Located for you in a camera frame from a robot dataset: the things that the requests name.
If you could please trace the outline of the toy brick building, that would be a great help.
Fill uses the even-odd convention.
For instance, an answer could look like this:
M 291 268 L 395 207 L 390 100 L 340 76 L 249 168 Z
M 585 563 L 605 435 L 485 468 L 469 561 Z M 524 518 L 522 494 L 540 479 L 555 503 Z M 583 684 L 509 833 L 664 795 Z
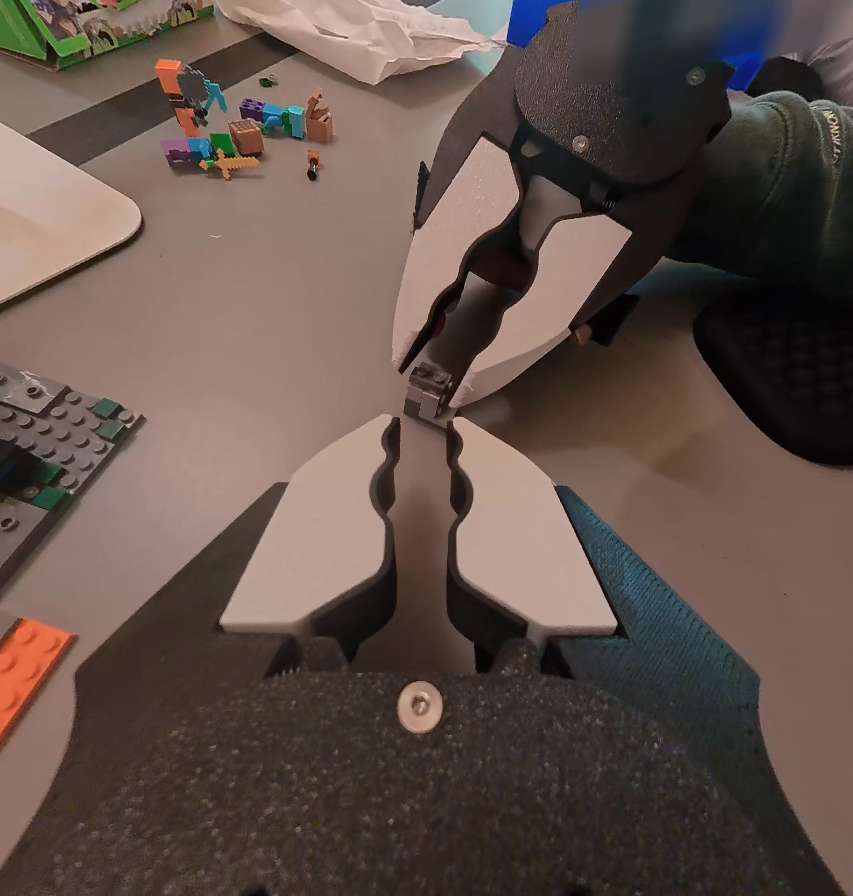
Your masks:
M 144 421 L 0 362 L 0 590 Z M 0 608 L 0 750 L 75 640 Z

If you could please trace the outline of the grey desk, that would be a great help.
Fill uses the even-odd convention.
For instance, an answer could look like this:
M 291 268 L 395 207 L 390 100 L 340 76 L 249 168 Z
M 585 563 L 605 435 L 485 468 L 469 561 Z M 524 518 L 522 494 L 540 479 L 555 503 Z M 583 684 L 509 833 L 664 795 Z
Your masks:
M 0 755 L 0 863 L 67 745 L 78 664 L 276 481 L 380 413 L 417 165 L 478 72 L 363 88 L 263 60 L 278 102 L 324 90 L 338 139 L 318 183 L 274 140 L 258 172 L 179 175 L 169 118 L 85 165 L 144 226 L 121 251 L 0 309 L 0 360 L 146 422 L 0 593 L 75 633 Z M 746 283 L 661 263 L 608 348 L 564 344 L 468 415 L 571 487 L 750 662 L 773 764 L 853 890 L 853 469 L 781 450 L 700 359 L 704 299 Z

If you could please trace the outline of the light grey square brick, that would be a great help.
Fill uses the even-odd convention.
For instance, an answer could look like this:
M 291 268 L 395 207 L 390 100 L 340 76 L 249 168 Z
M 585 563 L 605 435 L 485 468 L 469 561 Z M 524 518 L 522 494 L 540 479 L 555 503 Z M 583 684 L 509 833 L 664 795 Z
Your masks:
M 436 406 L 446 406 L 454 392 L 451 373 L 430 361 L 417 364 L 409 375 L 407 400 L 419 405 L 432 401 Z

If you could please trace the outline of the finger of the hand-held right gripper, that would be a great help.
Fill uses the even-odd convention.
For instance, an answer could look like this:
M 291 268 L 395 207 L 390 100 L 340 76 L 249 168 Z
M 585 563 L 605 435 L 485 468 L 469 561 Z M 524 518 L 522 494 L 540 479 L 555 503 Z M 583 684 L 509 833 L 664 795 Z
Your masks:
M 559 218 L 537 249 L 537 267 L 522 298 L 477 354 L 450 399 L 459 409 L 508 385 L 570 334 L 572 320 L 632 236 L 608 216 Z
M 442 303 L 474 247 L 498 232 L 522 201 L 510 154 L 482 136 L 413 236 L 398 291 L 392 363 L 403 372 L 428 341 Z

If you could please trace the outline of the white paper bag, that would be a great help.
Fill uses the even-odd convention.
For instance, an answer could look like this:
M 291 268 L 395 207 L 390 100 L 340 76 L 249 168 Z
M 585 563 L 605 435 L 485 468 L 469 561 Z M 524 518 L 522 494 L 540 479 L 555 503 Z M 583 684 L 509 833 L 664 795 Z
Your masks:
M 366 85 L 503 45 L 466 19 L 397 1 L 217 1 L 216 6 L 231 21 L 259 28 Z

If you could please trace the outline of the pile of colourful toy bricks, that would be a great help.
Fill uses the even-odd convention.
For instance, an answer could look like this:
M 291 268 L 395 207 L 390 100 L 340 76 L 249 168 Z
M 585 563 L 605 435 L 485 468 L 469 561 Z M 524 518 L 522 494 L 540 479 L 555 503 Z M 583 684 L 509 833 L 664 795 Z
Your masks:
M 310 95 L 305 106 L 275 106 L 245 98 L 240 117 L 227 122 L 224 132 L 210 130 L 212 106 L 227 113 L 228 104 L 219 84 L 196 68 L 178 60 L 160 59 L 155 65 L 159 84 L 183 130 L 180 138 L 160 141 L 169 166 L 195 165 L 206 173 L 218 172 L 228 181 L 236 171 L 255 168 L 264 153 L 265 137 L 280 131 L 296 140 L 329 144 L 335 136 L 330 108 L 321 91 Z

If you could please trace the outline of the white stand base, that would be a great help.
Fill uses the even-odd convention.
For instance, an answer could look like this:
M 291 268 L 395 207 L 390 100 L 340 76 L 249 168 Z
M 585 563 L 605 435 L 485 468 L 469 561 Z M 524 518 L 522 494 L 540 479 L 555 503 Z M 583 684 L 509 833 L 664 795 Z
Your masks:
M 129 197 L 0 122 L 0 306 L 141 227 Z

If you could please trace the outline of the green toy set box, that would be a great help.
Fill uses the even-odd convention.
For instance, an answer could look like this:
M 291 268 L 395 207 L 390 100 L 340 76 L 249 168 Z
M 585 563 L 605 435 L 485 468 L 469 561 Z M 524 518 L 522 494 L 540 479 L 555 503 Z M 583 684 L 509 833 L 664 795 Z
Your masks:
M 212 1 L 0 1 L 0 50 L 61 71 L 214 11 Z

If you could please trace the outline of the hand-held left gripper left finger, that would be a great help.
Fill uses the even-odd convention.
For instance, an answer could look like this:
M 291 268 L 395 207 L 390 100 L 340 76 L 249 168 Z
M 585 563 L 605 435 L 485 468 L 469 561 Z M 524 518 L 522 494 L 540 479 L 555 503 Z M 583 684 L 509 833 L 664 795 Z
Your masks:
M 291 477 L 220 616 L 230 633 L 330 637 L 353 660 L 397 605 L 400 420 L 382 414 Z

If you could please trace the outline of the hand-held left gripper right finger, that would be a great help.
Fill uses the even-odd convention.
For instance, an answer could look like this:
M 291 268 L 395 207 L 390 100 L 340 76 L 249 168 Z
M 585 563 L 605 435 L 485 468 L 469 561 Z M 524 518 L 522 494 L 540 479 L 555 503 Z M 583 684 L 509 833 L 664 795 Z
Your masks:
M 447 613 L 476 666 L 510 640 L 542 657 L 551 638 L 614 635 L 618 620 L 553 480 L 463 418 L 448 424 L 447 461 Z

